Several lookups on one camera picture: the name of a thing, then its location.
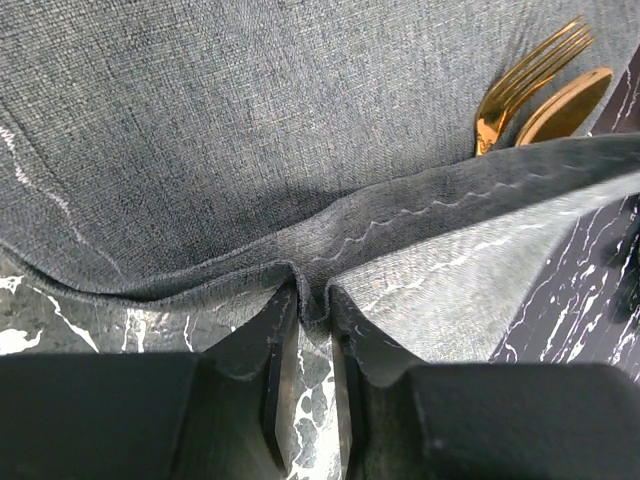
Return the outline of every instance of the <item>gold fork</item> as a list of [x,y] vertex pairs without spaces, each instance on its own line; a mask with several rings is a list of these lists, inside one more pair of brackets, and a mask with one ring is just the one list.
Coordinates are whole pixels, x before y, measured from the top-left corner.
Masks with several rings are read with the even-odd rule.
[[591,29],[587,25],[578,28],[582,20],[582,15],[576,17],[547,38],[487,92],[476,113],[476,155],[485,154],[516,111],[593,43]]

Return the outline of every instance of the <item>textured fabric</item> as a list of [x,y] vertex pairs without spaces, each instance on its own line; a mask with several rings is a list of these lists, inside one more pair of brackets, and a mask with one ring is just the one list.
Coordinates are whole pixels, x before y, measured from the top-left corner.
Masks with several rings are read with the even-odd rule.
[[[634,190],[635,136],[471,158],[486,90],[576,13],[598,41],[502,146],[577,74],[608,64],[619,78],[639,43],[636,1],[5,1],[0,245],[52,290],[139,308],[264,297],[295,275],[303,314],[319,318],[310,294],[381,255],[450,232],[477,248],[483,225],[511,232],[520,209],[594,184]],[[545,248],[518,244],[531,267],[513,274],[509,305],[566,225],[549,220]],[[451,255],[454,241],[438,242],[422,245]],[[480,281],[478,258],[432,291]],[[387,286],[369,267],[344,282],[373,298]]]
[[576,190],[420,242],[334,281],[371,322],[424,360],[485,361],[576,217],[638,185],[635,173]]

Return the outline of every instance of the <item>cutlery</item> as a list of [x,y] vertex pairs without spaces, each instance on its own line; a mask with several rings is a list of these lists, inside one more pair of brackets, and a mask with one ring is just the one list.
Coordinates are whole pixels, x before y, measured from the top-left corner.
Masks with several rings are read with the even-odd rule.
[[515,112],[593,43],[595,37],[588,25],[580,26],[582,20],[576,17],[547,38],[487,92],[476,113],[476,155],[485,154]]
[[571,136],[600,103],[612,78],[613,70],[600,67],[569,82],[531,115],[516,146]]

